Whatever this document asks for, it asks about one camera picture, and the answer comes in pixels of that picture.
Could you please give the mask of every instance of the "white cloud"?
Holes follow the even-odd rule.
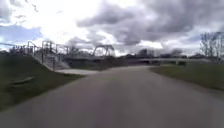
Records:
[[[153,49],[163,49],[163,46],[159,42],[151,42],[146,40],[141,40],[137,46],[141,46],[143,48],[153,48]]]
[[[4,42],[4,38],[0,36],[0,42]]]

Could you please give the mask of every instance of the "grass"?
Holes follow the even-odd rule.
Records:
[[[221,64],[188,64],[187,66],[155,67],[151,70],[206,88],[224,90],[224,65]]]
[[[28,77],[33,79],[15,84]],[[0,53],[0,110],[80,77],[49,71],[29,56]]]

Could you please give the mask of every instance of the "asphalt road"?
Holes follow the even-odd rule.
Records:
[[[0,113],[1,128],[221,128],[224,98],[148,67],[108,70]]]

